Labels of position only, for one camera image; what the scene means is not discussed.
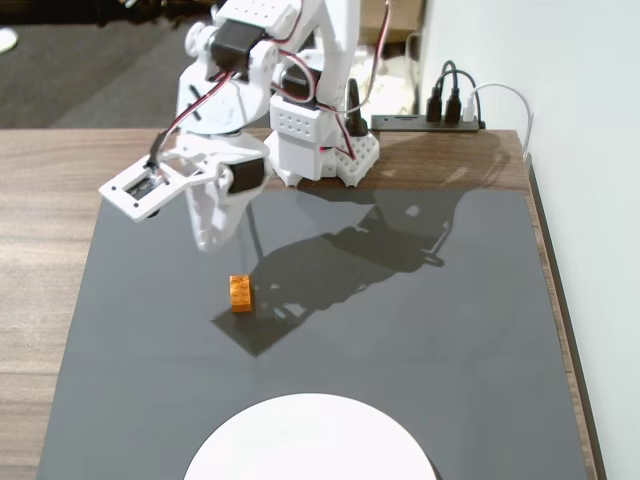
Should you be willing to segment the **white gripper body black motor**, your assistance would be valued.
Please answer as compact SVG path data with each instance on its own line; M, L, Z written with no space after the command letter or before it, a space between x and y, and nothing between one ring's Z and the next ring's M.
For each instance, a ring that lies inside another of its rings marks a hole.
M211 138L183 133L169 153L182 162L171 200L204 186L214 201L252 201L272 174L269 148L248 133Z

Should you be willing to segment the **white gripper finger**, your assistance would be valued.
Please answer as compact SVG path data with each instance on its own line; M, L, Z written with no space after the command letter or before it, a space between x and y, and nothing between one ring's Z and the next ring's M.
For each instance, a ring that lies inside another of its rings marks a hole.
M206 191L187 191L186 200L193 237L200 251L212 251L212 216L215 201Z
M211 220L211 246L218 249L235 234L246 209L243 195L221 199L214 207Z

